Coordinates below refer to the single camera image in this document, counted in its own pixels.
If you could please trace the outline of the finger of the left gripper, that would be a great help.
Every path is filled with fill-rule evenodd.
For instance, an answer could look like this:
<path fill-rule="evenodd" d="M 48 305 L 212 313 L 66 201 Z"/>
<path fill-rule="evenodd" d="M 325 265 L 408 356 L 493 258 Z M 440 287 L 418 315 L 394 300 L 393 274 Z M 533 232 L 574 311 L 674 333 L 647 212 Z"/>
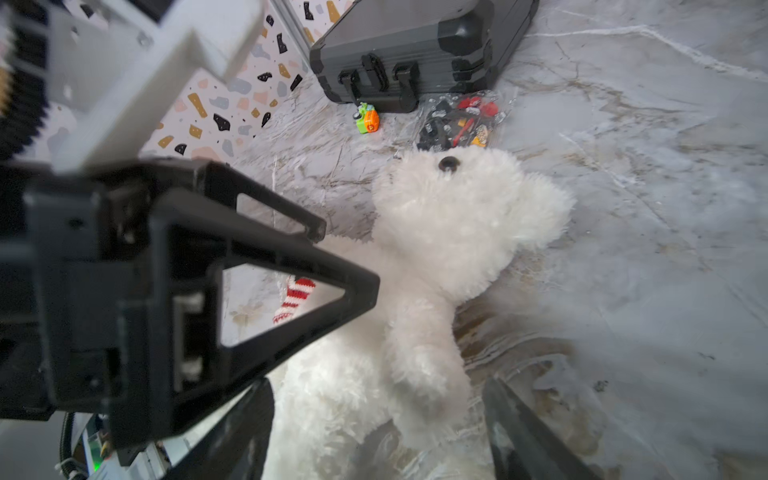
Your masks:
<path fill-rule="evenodd" d="M 125 302 L 133 382 L 113 402 L 119 447 L 174 436 L 312 342 L 370 311 L 373 272 L 203 195 L 173 188 L 148 215 L 150 288 Z M 222 275 L 251 265 L 341 290 L 339 298 L 247 340 L 219 338 Z"/>
<path fill-rule="evenodd" d="M 244 195 L 297 222 L 302 236 L 312 243 L 325 238 L 326 222 L 268 187 L 256 182 L 226 163 L 213 160 L 156 158 L 143 162 L 159 192 L 181 187 L 237 210 L 237 200 Z"/>

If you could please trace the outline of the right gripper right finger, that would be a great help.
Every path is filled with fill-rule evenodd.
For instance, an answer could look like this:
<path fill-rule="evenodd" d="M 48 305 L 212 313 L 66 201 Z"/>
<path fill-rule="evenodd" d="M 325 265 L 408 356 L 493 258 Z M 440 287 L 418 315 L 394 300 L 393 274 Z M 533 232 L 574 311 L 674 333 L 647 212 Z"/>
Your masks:
<path fill-rule="evenodd" d="M 482 400 L 497 479 L 599 479 L 506 383 L 487 380 Z"/>

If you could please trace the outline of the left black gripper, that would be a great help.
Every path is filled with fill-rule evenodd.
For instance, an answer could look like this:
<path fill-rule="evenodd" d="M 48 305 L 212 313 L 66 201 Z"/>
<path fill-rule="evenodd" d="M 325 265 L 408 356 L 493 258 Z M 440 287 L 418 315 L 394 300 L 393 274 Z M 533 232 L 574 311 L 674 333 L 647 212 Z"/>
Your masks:
<path fill-rule="evenodd" d="M 125 302 L 150 288 L 148 164 L 1 168 L 1 415 L 106 412 L 134 378 Z"/>

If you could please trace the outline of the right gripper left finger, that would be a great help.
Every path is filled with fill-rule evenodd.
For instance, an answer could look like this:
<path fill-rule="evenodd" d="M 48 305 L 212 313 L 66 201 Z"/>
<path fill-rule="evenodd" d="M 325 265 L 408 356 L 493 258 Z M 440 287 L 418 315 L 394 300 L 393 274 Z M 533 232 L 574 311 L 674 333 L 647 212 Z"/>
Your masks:
<path fill-rule="evenodd" d="M 271 384 L 264 378 L 194 448 L 165 474 L 167 479 L 259 479 L 267 457 L 275 412 Z"/>

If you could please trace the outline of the red white striped knit sweater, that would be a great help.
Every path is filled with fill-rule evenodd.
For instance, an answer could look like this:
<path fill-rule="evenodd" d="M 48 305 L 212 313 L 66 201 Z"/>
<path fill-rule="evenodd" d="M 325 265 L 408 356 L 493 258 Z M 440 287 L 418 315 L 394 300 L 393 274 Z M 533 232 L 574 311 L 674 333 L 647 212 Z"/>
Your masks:
<path fill-rule="evenodd" d="M 316 286 L 317 284 L 309 278 L 290 276 L 285 285 L 282 303 L 276 310 L 272 323 L 279 325 L 295 318 L 297 311 L 310 297 Z"/>

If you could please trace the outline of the white teddy bear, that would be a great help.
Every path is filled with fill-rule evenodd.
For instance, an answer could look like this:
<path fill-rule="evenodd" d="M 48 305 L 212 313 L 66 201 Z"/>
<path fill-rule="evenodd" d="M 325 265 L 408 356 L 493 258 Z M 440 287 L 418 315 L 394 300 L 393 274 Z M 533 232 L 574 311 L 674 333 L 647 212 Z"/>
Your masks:
<path fill-rule="evenodd" d="M 270 373 L 267 479 L 347 479 L 355 451 L 386 423 L 410 449 L 449 437 L 472 393 L 458 307 L 518 251 L 559 239 L 576 199 L 507 151 L 469 146 L 391 161 L 373 202 L 369 240 L 327 236 L 320 248 L 379 276 L 376 305 Z"/>

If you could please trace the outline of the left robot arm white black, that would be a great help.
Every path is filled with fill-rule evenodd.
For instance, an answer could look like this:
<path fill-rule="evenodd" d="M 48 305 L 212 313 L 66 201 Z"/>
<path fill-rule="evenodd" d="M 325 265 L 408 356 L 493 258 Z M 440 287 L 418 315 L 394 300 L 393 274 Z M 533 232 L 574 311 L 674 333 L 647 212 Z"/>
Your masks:
<path fill-rule="evenodd" d="M 379 277 L 321 250 L 323 219 L 228 165 L 1 165 L 1 415 L 64 416 L 67 479 L 256 479 L 269 374 L 370 311 Z M 224 274 L 331 289 L 295 320 L 222 338 Z"/>

